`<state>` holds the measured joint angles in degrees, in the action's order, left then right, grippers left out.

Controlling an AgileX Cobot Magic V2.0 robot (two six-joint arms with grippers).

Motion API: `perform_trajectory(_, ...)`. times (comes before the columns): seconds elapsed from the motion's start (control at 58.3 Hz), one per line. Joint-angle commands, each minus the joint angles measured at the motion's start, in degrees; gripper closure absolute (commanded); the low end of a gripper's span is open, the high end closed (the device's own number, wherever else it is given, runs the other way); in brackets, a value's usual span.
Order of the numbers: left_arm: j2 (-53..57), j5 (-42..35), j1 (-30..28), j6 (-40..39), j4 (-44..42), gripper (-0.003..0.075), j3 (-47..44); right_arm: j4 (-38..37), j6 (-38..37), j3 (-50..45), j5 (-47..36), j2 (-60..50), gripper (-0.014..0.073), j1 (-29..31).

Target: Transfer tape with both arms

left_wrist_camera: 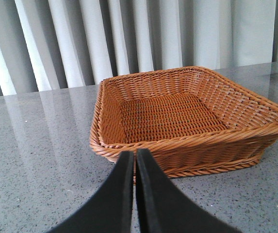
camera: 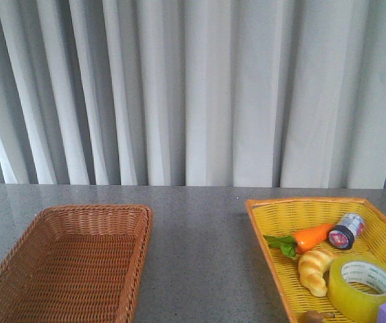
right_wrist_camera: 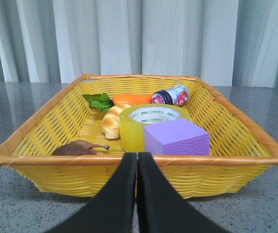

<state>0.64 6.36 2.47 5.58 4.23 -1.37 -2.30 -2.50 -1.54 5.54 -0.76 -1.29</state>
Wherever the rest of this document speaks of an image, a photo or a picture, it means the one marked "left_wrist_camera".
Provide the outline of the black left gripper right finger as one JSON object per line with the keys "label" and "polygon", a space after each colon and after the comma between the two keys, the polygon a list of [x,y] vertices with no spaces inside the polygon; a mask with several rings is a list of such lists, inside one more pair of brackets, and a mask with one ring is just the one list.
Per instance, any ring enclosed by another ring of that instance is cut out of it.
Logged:
{"label": "black left gripper right finger", "polygon": [[237,233],[187,198],[148,149],[136,156],[136,203],[143,233]]}

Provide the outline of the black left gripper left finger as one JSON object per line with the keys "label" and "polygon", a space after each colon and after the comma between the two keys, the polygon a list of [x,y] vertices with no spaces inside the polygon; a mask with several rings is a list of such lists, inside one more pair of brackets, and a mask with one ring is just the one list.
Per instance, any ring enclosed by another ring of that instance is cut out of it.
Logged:
{"label": "black left gripper left finger", "polygon": [[98,191],[51,233],[129,233],[133,202],[134,155],[123,151]]}

